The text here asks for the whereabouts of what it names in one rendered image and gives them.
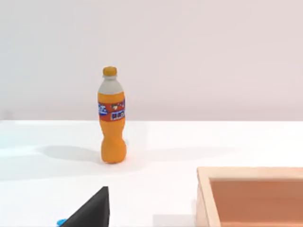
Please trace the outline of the orange soda bottle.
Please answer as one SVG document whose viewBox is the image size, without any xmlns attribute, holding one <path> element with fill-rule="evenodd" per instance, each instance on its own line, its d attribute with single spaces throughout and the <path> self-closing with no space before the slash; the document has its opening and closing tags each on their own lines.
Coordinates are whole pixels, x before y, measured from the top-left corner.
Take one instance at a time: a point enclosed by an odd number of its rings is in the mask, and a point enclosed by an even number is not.
<svg viewBox="0 0 303 227">
<path fill-rule="evenodd" d="M 103 69 L 103 82 L 98 89 L 99 124 L 103 133 L 102 161 L 109 164 L 122 162 L 126 157 L 123 139 L 125 127 L 125 93 L 117 80 L 117 68 Z"/>
</svg>

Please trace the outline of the shallow salmon-coloured box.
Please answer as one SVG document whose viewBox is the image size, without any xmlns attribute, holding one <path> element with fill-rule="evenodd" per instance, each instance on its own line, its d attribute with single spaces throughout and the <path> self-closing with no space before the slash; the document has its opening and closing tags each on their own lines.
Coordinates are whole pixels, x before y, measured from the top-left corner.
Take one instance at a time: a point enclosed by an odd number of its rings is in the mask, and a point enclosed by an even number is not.
<svg viewBox="0 0 303 227">
<path fill-rule="evenodd" d="M 303 227 L 303 167 L 197 168 L 196 227 Z"/>
</svg>

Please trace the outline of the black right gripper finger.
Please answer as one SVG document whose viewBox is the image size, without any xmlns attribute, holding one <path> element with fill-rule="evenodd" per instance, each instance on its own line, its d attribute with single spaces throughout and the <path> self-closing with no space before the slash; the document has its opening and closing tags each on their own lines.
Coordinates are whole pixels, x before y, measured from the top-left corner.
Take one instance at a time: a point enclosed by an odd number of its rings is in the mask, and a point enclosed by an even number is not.
<svg viewBox="0 0 303 227">
<path fill-rule="evenodd" d="M 103 186 L 61 227 L 109 227 L 110 206 L 109 189 Z"/>
</svg>

